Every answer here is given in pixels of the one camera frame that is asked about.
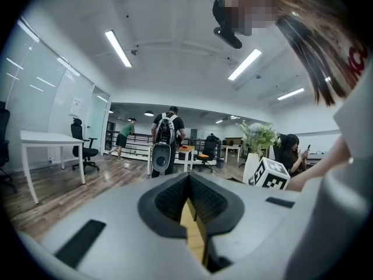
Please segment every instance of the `black railing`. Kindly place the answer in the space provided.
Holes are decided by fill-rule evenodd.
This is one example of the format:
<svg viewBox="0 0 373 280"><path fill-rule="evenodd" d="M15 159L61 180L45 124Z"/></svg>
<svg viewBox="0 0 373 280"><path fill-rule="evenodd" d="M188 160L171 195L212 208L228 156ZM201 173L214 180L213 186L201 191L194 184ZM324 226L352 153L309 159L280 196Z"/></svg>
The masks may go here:
<svg viewBox="0 0 373 280"><path fill-rule="evenodd" d="M118 131L110 131L106 130L106 136L105 136L105 148L107 149L110 147L110 149L115 146L115 142L117 141L117 136L120 132ZM204 139L192 139L192 138L185 138L183 140L184 145L192 145L195 147L195 150L198 153L203 152L203 148L205 147L205 141ZM132 134L127 137L127 145L130 145L131 147L126 147L125 150L122 150L122 153L127 153L130 155L142 155L147 156L147 154L144 154L144 152L149 151L149 144L153 142L152 136L148 134ZM220 150L221 150L221 142L217 144L217 147L215 149L215 158L220 158ZM180 153L180 160L184 160L185 154Z"/></svg>

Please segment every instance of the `white flower pot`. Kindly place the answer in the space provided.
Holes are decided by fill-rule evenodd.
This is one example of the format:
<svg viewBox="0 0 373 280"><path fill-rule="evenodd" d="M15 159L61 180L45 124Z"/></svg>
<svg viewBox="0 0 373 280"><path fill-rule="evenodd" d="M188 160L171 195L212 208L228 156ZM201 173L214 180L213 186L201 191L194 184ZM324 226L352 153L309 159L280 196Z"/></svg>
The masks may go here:
<svg viewBox="0 0 373 280"><path fill-rule="evenodd" d="M247 156L246 164L245 164L244 176L242 178L242 181L245 184L249 183L249 178L254 175L258 166L259 166L259 155L257 153L249 153L249 155Z"/></svg>

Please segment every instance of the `ceiling light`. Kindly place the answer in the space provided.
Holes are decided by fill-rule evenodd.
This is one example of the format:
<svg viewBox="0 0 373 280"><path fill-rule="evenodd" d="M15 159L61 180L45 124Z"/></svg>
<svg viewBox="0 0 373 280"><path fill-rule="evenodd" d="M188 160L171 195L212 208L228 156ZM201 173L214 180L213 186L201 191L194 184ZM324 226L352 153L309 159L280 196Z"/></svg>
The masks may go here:
<svg viewBox="0 0 373 280"><path fill-rule="evenodd" d="M103 100L105 103L107 103L107 100L104 99L102 96L97 96L100 100Z"/></svg>
<svg viewBox="0 0 373 280"><path fill-rule="evenodd" d="M293 91L293 92L290 92L290 93L288 93L288 94L285 94L284 96L280 96L280 97L278 97L277 99L278 99L278 100L283 100L283 99L286 99L287 97L294 96L294 95L296 95L296 94L298 94L298 93L301 93L301 92L303 92L303 91L304 91L304 88L301 88L301 89L298 89L298 90L296 90L296 91Z"/></svg>
<svg viewBox="0 0 373 280"><path fill-rule="evenodd" d="M65 68L67 68L69 71L71 71L75 76L80 76L80 73L78 73L76 70L74 70L66 61L64 61L62 58L57 58L57 61L62 64Z"/></svg>
<svg viewBox="0 0 373 280"><path fill-rule="evenodd" d="M117 52L120 59L123 61L124 65L128 68L132 67L132 64L129 62L126 54L124 53L121 45L119 44L119 41L117 40L117 37L115 36L114 32L108 31L105 33L107 38L109 39L112 47L114 48L115 52Z"/></svg>
<svg viewBox="0 0 373 280"><path fill-rule="evenodd" d="M18 20L17 21L17 24L19 25L19 27L21 27L23 29L24 32L26 32L34 41L36 41L37 43L40 41L39 38L25 25L22 23L21 20Z"/></svg>
<svg viewBox="0 0 373 280"><path fill-rule="evenodd" d="M144 113L144 115L146 115L146 116L154 116L154 113L151 112L151 111L147 111L147 112Z"/></svg>
<svg viewBox="0 0 373 280"><path fill-rule="evenodd" d="M15 78L16 80L19 80L18 78L16 78L16 77L14 77L14 76L12 76L11 74L9 74L9 73L6 73L8 76L11 76L12 78Z"/></svg>
<svg viewBox="0 0 373 280"><path fill-rule="evenodd" d="M50 86L52 86L52 87L55 87L53 84L50 84L50 83L47 82L46 80L43 80L43 79L41 79L41 78L39 78L39 77L36 77L36 79L39 79L39 80L43 81L44 83L46 83L46 84L48 84L48 85L50 85Z"/></svg>
<svg viewBox="0 0 373 280"><path fill-rule="evenodd" d="M18 67L20 69L23 69L22 66L18 65L17 63L15 63L14 61L10 60L9 58L7 58L6 60L8 60L11 64L14 64L16 67Z"/></svg>
<svg viewBox="0 0 373 280"><path fill-rule="evenodd" d="M233 81L235 78L237 78L250 64L256 60L262 52L260 52L258 49L254 49L253 52L247 58L244 60L243 63L239 65L238 68L229 76L229 80Z"/></svg>
<svg viewBox="0 0 373 280"><path fill-rule="evenodd" d="M43 91L43 90L41 90L41 89L38 88L38 87L32 86L31 84L30 84L30 86L33 87L33 88L35 88L35 89L37 89L37 90Z"/></svg>

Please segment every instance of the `green t-shirt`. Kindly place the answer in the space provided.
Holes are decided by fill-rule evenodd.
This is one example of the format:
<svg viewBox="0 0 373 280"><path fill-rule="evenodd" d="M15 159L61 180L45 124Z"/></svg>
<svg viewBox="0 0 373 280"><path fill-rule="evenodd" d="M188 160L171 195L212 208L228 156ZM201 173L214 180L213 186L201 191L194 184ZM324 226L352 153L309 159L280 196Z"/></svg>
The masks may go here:
<svg viewBox="0 0 373 280"><path fill-rule="evenodd" d="M135 132L135 127L133 126L133 124L128 124L125 127L123 127L121 130L121 134L124 137L128 137L131 132L133 133Z"/></svg>

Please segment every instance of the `backpack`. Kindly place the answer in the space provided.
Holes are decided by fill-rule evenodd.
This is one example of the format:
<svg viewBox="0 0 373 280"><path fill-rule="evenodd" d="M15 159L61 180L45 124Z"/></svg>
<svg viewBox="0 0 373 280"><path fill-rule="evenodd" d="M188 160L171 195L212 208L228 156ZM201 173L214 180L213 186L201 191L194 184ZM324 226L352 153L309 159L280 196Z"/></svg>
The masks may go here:
<svg viewBox="0 0 373 280"><path fill-rule="evenodd" d="M164 142L171 144L175 141L175 126L174 120L177 115L173 114L171 117L167 117L167 113L162 113L162 119L158 122L156 130L156 143Z"/></svg>

